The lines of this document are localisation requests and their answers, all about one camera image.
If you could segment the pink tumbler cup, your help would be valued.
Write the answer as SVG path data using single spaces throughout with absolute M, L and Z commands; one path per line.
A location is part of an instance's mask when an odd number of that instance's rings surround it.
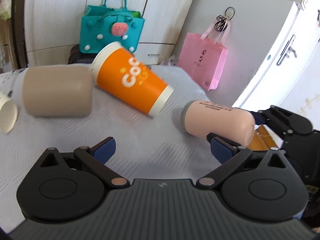
M 187 133 L 198 138 L 206 139 L 213 133 L 248 146 L 254 135 L 255 119 L 242 109 L 195 100 L 182 109 L 181 125 Z

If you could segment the white green-print paper cup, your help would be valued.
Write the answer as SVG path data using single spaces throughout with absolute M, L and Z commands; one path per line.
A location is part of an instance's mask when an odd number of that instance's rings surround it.
M 9 133 L 16 123 L 18 107 L 4 93 L 0 94 L 0 130 L 1 133 Z

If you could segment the beige plastic cup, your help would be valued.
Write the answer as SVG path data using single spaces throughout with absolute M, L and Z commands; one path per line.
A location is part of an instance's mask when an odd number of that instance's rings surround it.
M 22 85 L 25 110 L 35 117 L 80 117 L 92 109 L 93 79 L 83 65 L 34 67 Z

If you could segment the orange paper cup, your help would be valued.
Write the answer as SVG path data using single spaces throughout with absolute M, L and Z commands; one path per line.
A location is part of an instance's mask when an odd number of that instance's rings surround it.
M 119 42 L 108 44 L 97 54 L 91 72 L 98 88 L 152 118 L 174 91 Z

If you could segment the white door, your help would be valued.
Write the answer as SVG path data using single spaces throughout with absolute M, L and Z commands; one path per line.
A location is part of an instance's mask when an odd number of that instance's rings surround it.
M 319 41 L 319 0 L 295 2 L 274 45 L 261 66 L 240 94 L 234 107 L 249 111 L 268 109 L 277 106 L 290 91 L 302 74 Z M 297 58 L 290 53 L 280 66 L 276 63 L 280 54 L 295 34 L 292 48 Z

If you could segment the pink paper shopping bag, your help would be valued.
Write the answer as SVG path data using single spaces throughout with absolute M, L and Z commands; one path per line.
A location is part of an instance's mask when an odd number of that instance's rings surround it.
M 178 58 L 177 65 L 205 91 L 217 89 L 227 58 L 224 43 L 231 28 L 229 20 L 223 26 L 226 30 L 213 40 L 209 35 L 215 31 L 215 23 L 202 35 L 187 33 Z

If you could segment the white patterned tablecloth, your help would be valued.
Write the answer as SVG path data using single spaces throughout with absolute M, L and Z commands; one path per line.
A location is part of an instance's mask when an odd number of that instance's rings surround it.
M 92 111 L 81 118 L 35 118 L 23 106 L 25 71 L 1 75 L 1 91 L 18 105 L 18 118 L 1 135 L 1 228 L 9 232 L 23 221 L 16 190 L 45 149 L 72 152 L 94 146 L 107 137 L 116 141 L 116 153 L 107 166 L 128 180 L 197 180 L 219 162 L 208 141 L 189 135 L 180 123 L 181 111 L 193 100 L 207 100 L 205 92 L 178 67 L 152 66 L 152 71 L 174 92 L 160 113 L 150 118 L 94 88 Z

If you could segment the black suitcase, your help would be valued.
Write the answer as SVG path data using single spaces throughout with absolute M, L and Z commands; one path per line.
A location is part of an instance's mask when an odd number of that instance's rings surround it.
M 86 54 L 82 53 L 79 49 L 79 45 L 74 45 L 70 50 L 70 56 L 68 59 L 68 64 L 91 64 L 97 54 Z

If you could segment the teal felt tote bag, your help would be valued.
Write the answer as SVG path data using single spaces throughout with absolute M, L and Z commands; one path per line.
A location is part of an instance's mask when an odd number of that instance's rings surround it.
M 138 11 L 127 9 L 127 0 L 121 9 L 103 5 L 89 5 L 81 18 L 79 49 L 82 53 L 97 54 L 112 42 L 134 53 L 140 40 L 145 19 Z

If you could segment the white wardrobe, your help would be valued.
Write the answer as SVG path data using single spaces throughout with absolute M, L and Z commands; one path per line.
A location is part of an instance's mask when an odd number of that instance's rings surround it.
M 140 37 L 130 48 L 145 64 L 159 64 L 173 51 L 193 0 L 25 0 L 24 28 L 29 66 L 65 64 L 72 46 L 92 51 L 103 41 L 100 32 L 88 42 L 88 30 L 103 22 L 123 22 L 122 16 L 106 16 L 108 11 L 128 11 L 143 21 Z

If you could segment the black clothes rack pole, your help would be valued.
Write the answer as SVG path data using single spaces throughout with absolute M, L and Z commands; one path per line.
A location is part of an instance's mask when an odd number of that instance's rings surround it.
M 11 0 L 12 42 L 18 69 L 28 66 L 24 31 L 24 3 L 25 0 Z

